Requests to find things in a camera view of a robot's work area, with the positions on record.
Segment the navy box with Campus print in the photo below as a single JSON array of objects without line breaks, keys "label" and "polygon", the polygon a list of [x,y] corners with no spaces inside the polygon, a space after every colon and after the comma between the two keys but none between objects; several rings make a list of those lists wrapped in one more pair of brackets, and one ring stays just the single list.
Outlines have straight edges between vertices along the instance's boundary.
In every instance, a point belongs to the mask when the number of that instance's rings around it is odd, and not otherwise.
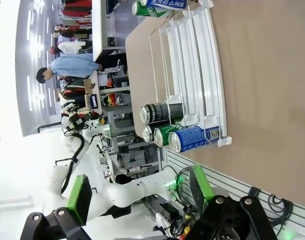
[{"label": "navy box with Campus print", "polygon": [[93,94],[93,93],[87,93],[85,96],[84,96],[84,99],[85,99],[85,105],[92,109],[92,110],[97,110],[100,108],[100,105],[99,105],[99,101],[98,101],[98,98],[97,98],[97,95],[96,94]]}]

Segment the blue Pocari Sweat can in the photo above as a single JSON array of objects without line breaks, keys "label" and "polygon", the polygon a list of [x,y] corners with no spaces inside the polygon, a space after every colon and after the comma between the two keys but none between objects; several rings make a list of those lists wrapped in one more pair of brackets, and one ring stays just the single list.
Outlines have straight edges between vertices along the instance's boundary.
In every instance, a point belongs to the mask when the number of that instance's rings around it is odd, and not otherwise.
[{"label": "blue Pocari Sweat can", "polygon": [[159,7],[169,10],[184,10],[187,0],[140,0],[140,3],[146,7]]},{"label": "blue Pocari Sweat can", "polygon": [[218,126],[202,129],[198,125],[171,132],[168,136],[170,149],[183,153],[191,149],[216,143],[220,138]]}]

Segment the black Pepsi can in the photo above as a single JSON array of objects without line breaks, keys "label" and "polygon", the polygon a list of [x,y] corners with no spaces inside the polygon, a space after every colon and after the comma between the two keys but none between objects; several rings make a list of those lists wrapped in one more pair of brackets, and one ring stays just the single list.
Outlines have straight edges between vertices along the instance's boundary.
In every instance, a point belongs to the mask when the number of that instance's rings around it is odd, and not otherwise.
[{"label": "black Pepsi can", "polygon": [[156,124],[150,123],[142,126],[142,138],[145,142],[153,142],[154,141],[154,131],[157,127]]},{"label": "black Pepsi can", "polygon": [[181,103],[167,104],[150,103],[140,107],[140,119],[143,123],[156,123],[167,120],[182,120],[184,117],[183,106]]}]

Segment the green Chilsung cider can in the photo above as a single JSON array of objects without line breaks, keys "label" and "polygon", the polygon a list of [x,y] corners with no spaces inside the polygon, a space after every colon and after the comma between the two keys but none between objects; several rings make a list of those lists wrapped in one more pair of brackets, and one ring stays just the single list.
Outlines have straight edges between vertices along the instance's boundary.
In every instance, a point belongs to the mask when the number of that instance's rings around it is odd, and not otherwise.
[{"label": "green Chilsung cider can", "polygon": [[174,11],[158,6],[143,6],[140,1],[134,1],[132,4],[132,14],[140,17],[170,19],[173,17]]},{"label": "green Chilsung cider can", "polygon": [[165,125],[154,129],[153,139],[158,147],[169,145],[169,135],[175,131],[183,129],[180,123]]}]

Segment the white plastic bag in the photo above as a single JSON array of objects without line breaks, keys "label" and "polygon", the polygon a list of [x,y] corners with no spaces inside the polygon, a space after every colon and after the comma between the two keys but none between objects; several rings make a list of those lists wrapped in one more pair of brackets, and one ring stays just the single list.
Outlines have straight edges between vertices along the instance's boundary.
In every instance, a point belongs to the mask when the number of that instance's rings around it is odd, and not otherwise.
[{"label": "white plastic bag", "polygon": [[58,48],[64,53],[64,54],[78,54],[79,51],[86,45],[84,41],[67,41],[67,42],[61,42],[58,45]]}]

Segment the person in light blue shirt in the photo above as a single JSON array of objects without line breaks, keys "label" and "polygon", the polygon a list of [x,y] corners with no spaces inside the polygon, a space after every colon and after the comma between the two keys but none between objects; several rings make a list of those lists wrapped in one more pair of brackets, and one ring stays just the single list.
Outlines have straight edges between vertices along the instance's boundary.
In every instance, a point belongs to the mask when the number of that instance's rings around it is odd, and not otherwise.
[{"label": "person in light blue shirt", "polygon": [[35,79],[44,84],[53,76],[86,78],[101,68],[99,63],[94,62],[92,53],[63,54],[53,60],[48,67],[40,68]]}]

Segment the grey equipment cabinet frame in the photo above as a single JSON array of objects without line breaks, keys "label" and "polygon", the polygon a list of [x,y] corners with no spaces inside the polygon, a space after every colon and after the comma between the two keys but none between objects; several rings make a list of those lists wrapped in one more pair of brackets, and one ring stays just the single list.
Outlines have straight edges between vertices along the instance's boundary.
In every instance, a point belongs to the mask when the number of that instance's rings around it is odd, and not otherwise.
[{"label": "grey equipment cabinet frame", "polygon": [[140,178],[159,171],[161,150],[137,136],[130,104],[105,106],[101,116],[106,129],[97,147],[106,178],[111,181],[118,175]]}]

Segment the white can dispenser rack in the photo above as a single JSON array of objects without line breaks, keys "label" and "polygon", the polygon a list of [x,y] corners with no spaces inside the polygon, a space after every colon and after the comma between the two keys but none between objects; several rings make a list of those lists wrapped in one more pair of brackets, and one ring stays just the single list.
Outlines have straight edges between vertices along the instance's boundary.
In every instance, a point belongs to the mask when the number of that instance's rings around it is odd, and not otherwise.
[{"label": "white can dispenser rack", "polygon": [[218,147],[230,145],[212,0],[197,0],[149,34],[157,103],[182,104],[184,129],[219,127]]}]

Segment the white height-adjustable table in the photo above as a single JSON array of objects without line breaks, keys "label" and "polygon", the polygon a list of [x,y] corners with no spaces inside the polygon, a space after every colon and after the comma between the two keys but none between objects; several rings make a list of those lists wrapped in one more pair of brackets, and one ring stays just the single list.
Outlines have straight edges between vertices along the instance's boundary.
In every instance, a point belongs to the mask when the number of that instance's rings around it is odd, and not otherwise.
[{"label": "white height-adjustable table", "polygon": [[95,62],[103,50],[102,0],[92,0],[92,48]]}]

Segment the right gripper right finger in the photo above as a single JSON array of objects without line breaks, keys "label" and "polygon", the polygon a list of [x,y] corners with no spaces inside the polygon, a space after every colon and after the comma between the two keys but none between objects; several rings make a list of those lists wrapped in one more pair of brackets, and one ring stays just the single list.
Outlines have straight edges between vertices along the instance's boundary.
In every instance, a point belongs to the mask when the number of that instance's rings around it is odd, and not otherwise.
[{"label": "right gripper right finger", "polygon": [[278,240],[257,197],[214,194],[198,164],[189,168],[189,187],[199,218],[184,240]]}]

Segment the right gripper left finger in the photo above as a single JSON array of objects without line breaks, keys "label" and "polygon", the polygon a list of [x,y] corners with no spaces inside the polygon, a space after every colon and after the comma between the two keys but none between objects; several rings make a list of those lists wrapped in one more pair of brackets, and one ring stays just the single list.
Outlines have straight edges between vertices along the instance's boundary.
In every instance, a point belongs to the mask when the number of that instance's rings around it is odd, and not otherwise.
[{"label": "right gripper left finger", "polygon": [[41,212],[28,215],[20,240],[92,240],[83,229],[87,223],[92,188],[85,175],[79,175],[65,207],[45,216]]}]

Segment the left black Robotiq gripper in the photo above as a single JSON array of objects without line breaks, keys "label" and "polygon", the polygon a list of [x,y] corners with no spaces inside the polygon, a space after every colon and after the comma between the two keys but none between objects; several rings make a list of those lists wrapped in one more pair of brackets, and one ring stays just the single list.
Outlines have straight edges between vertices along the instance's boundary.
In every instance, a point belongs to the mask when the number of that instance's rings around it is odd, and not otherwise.
[{"label": "left black Robotiq gripper", "polygon": [[85,127],[84,120],[78,115],[73,114],[68,118],[69,124],[68,129],[69,130],[83,130]]}]

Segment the grey slotted aluminium rail panel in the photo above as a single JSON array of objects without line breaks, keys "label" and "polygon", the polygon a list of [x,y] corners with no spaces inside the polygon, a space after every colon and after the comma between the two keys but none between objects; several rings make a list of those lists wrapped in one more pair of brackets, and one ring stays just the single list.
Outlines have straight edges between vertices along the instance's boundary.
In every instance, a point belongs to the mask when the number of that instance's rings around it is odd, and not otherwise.
[{"label": "grey slotted aluminium rail panel", "polygon": [[[176,172],[196,164],[195,161],[173,153],[166,148],[163,149],[163,159],[164,162],[162,165],[172,166]],[[201,167],[212,187],[225,189],[231,198],[236,201],[241,197],[246,196],[251,188],[251,186],[247,183],[215,171],[204,165]],[[305,240],[305,207],[294,204],[292,214],[289,220],[286,221],[283,228],[280,229],[280,226],[278,225],[275,226],[273,230],[275,233],[279,233],[279,240]]]}]

